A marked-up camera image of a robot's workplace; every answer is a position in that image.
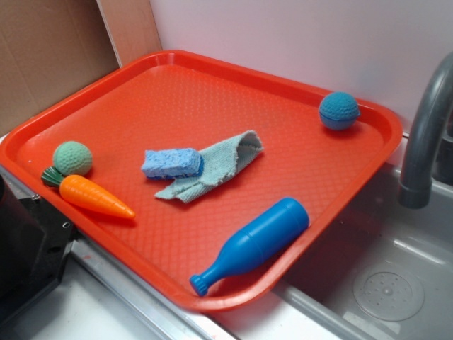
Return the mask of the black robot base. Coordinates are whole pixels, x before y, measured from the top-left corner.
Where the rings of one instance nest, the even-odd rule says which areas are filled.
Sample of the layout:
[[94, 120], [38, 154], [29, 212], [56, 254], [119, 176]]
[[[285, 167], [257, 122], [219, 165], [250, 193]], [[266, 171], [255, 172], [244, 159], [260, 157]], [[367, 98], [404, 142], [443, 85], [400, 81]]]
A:
[[1, 325], [62, 281], [74, 223], [40, 196], [17, 198], [1, 179]]

